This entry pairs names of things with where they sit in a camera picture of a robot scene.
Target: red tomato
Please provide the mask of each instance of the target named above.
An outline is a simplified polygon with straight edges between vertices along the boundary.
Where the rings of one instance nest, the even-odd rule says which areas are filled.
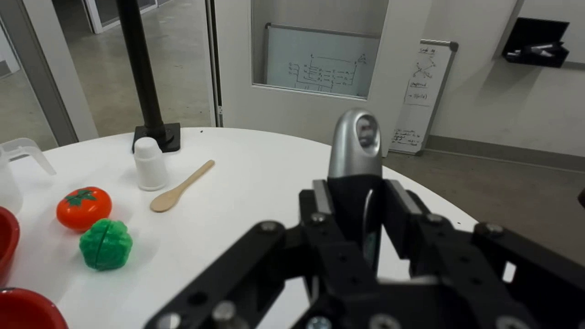
[[[96,186],[73,189],[56,204],[56,219],[76,231],[87,230],[95,220],[107,217],[111,198]]]

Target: red bowl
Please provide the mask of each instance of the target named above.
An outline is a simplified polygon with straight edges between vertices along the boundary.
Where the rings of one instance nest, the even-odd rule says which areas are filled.
[[[18,237],[20,228],[16,217],[0,206],[0,286],[7,283]]]
[[[25,288],[0,288],[1,329],[67,329],[58,308]]]

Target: small white container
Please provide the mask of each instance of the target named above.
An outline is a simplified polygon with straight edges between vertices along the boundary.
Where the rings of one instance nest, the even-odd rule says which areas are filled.
[[[9,160],[23,155],[32,156],[40,167],[43,167],[49,175],[54,175],[53,166],[32,138],[20,136],[0,144],[0,206],[10,209],[12,213],[21,208],[21,191],[16,184]]]
[[[133,160],[140,189],[160,189],[168,184],[168,169],[155,138],[142,136],[133,144]]]

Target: white round table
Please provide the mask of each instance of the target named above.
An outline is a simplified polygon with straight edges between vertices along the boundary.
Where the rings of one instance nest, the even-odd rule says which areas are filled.
[[[142,326],[254,222],[277,219],[294,226],[297,191],[310,187],[312,178],[325,178],[329,164],[329,145],[319,142],[248,129],[186,127],[180,151],[164,155],[171,184],[206,158],[215,166],[173,209],[153,213],[148,202],[157,191],[137,187],[129,144],[126,133],[49,149],[53,177],[31,158],[12,162],[23,206],[16,213],[21,235],[9,284],[47,295],[71,329]],[[431,211],[471,230],[475,220],[446,198],[389,167],[383,177],[398,178]],[[87,184],[109,191],[111,217],[124,220],[133,237],[127,264],[118,270],[85,266],[78,233],[54,219],[58,198]],[[396,257],[387,239],[382,240],[380,273],[407,277],[407,261]],[[294,279],[261,326],[288,326],[305,306],[303,284]]]

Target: green broccoli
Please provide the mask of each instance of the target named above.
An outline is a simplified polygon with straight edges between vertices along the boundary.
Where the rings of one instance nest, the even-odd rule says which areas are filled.
[[[124,266],[131,250],[131,235],[122,220],[100,219],[80,235],[78,248],[87,266],[113,270]]]

